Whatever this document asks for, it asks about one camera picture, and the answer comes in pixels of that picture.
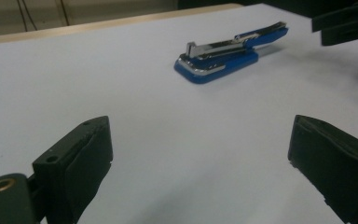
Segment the white tabletop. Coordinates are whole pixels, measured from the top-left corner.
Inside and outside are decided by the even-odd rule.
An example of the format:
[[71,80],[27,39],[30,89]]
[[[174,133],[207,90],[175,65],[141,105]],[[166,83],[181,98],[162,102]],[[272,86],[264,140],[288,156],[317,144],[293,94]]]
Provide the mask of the white tabletop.
[[[173,70],[186,43],[286,21],[258,63],[205,85]],[[287,160],[296,114],[358,137],[358,41],[321,47],[265,5],[0,44],[0,175],[84,120],[110,118],[114,162],[79,223],[342,223]]]

